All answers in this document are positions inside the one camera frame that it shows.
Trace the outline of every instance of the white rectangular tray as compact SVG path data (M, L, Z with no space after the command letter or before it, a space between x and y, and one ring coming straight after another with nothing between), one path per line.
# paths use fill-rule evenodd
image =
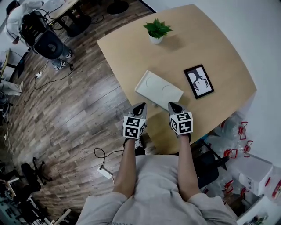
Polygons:
M168 102L178 102L183 91L147 70L135 88L140 95L168 111Z

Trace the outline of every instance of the white plant pot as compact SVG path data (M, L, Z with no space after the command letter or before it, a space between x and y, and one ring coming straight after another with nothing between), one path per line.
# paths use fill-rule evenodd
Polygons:
M163 36L158 39L158 38L155 38L155 37L151 37L149 35L149 38L150 38L151 43L153 43L153 44L159 44L163 40Z

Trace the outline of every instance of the potted plant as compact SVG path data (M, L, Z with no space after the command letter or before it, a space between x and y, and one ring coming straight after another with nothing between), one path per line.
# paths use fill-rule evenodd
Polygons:
M155 19L153 23L146 23L144 27L148 30L150 41L154 44L159 44L163 37L172 31L170 26L166 26L165 22L160 22L158 19Z

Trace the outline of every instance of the black picture frame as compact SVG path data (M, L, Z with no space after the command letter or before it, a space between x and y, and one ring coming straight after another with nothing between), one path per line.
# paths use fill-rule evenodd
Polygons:
M192 81L190 80L190 77L189 77L189 75L188 75L188 72L189 72L189 71L192 71L192 70L194 70L194 69L200 68L200 67L202 68L203 72L205 73L206 79L207 79L207 81L208 81L208 83L209 83L209 85L210 85L210 87L211 87L211 90L208 91L208 92L205 92L205 93L203 93L203 94L201 94L201 95L197 95L196 90L195 90L195 88L194 88L194 86L193 86L193 83L192 83ZM213 93L213 92L215 91L214 88L213 88L213 86L212 86L212 83L211 83L211 81L210 81L210 79L209 79L209 77L208 77L208 74L207 74L207 72L205 71L205 68L203 67L202 64L197 65L197 66L194 66L194 67L189 68L189 69L185 69L185 70L184 70L184 74L185 74L185 76L186 76L186 78L187 78L187 80L188 80L188 82L189 82L189 85L190 85L190 87L191 87L191 89L192 89L192 91L193 91L193 94L194 94L194 96L195 96L196 99L201 98L201 97L204 97L204 96L206 96L206 95L208 95L208 94L210 94L210 93Z

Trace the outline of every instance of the black hair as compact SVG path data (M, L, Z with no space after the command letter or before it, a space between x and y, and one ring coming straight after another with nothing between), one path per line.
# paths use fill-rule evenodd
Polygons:
M18 1L12 1L6 8L6 14L9 15L10 12L17 6L20 6L20 3Z

